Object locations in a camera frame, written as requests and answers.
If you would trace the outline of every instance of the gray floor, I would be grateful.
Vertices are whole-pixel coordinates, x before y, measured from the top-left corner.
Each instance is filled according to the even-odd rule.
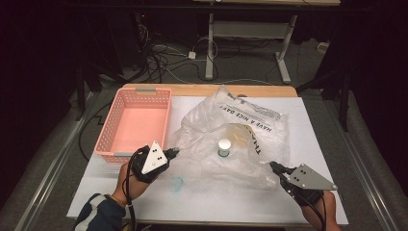
[[[256,46],[260,42],[256,40],[251,44]],[[285,62],[292,78],[292,86],[297,87],[314,78],[323,58],[323,55],[316,51],[317,45],[314,40],[304,42],[300,46],[291,44]],[[177,44],[170,46],[176,50],[167,52],[189,52]],[[227,51],[223,48],[225,46],[226,44],[219,46],[215,59],[218,77],[214,82],[199,80],[195,65],[189,64],[180,66],[171,73],[167,72],[163,76],[163,83],[283,85],[273,58],[273,53],[280,49],[279,41],[273,40],[263,48],[242,46],[240,54],[233,58],[222,58],[235,53],[234,48],[228,48],[230,51]],[[167,57],[172,62],[183,59],[176,56]],[[205,56],[200,55],[197,59],[204,58]],[[198,65],[200,76],[204,77],[205,64],[191,63]],[[167,68],[171,70],[176,66],[177,64]],[[104,89],[100,93],[90,94],[86,118],[112,100],[118,88],[119,85],[104,81]],[[348,133],[342,131],[336,119],[336,100],[323,101],[319,90],[305,90],[299,96],[304,100],[324,158],[335,183],[339,186],[350,222],[344,230],[398,230],[398,227],[403,230],[400,227],[407,227],[404,220],[408,211],[407,198],[370,138],[353,95],[350,95]],[[72,227],[74,220],[67,218],[66,213],[87,166],[80,153],[76,133],[84,125],[84,121],[75,121],[78,112],[75,104],[73,97],[72,110],[43,143],[0,212],[0,230],[14,230],[17,224],[23,225],[21,230],[68,230]],[[84,130],[81,141],[87,155],[91,154],[101,127],[94,119]],[[69,142],[70,137],[74,138],[73,142]]]

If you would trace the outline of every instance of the dark background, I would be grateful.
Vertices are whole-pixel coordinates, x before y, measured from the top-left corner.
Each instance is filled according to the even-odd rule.
[[[405,147],[408,142],[405,93],[408,27],[404,23],[408,9],[402,3],[397,0],[343,1],[346,7],[374,6],[377,10],[373,15],[355,14],[342,19],[302,15],[297,20],[293,41],[331,39],[317,79],[339,64],[345,64],[351,76],[351,89],[370,133],[407,193],[404,169],[408,164]],[[128,20],[129,14],[88,14],[87,22],[82,17],[50,0],[0,5],[0,153],[4,157],[0,166],[0,206],[41,143],[70,109],[68,99],[75,89],[78,63],[83,59],[93,60],[102,69],[120,74],[123,66],[138,61],[138,56],[132,55],[137,52],[134,41],[138,37]],[[198,35],[207,32],[205,14],[204,23],[202,15],[194,13],[178,13],[168,24],[169,17],[170,13],[151,13],[146,20],[153,30],[186,45],[193,44]],[[174,25],[184,26],[181,27],[184,30],[176,30]],[[87,75],[87,83],[95,90],[98,89],[97,73],[93,69]],[[337,75],[316,88],[336,92],[342,86],[342,78],[343,75]]]

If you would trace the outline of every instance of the sleeve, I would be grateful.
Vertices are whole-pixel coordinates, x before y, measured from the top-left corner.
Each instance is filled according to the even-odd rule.
[[[125,209],[114,200],[108,196],[97,193],[94,194],[82,208],[75,222],[74,230],[121,230],[122,218],[125,217],[125,215]]]

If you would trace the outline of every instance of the human hand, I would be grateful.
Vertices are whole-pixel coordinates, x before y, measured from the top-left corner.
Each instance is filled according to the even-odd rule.
[[[330,191],[324,191],[323,199],[324,203],[323,200],[320,199],[314,206],[323,218],[324,210],[326,211],[326,230],[342,230],[336,222],[336,198],[334,194]],[[300,208],[306,220],[312,224],[314,228],[321,230],[321,222],[316,213],[309,206],[301,206]]]
[[[129,166],[129,163],[126,163],[120,167],[120,172],[119,176],[117,177],[117,184],[116,184],[116,189],[112,196],[116,199],[118,199],[120,202],[127,204],[127,199],[126,195],[123,192],[125,189],[126,183],[124,181],[126,180],[126,174],[127,174],[127,168]],[[129,195],[132,200],[138,198],[141,196],[147,189],[147,187],[150,184],[144,183],[142,181],[139,181],[138,178],[133,175],[132,170],[131,176],[129,176]]]

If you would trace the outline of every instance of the transparent plastic bag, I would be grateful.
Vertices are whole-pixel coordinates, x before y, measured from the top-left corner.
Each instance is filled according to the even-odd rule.
[[[186,114],[171,137],[180,148],[174,161],[189,163],[183,167],[202,180],[275,189],[279,178],[268,163],[289,163],[288,115],[234,97],[225,86]],[[222,139],[231,142],[227,157],[217,154]]]

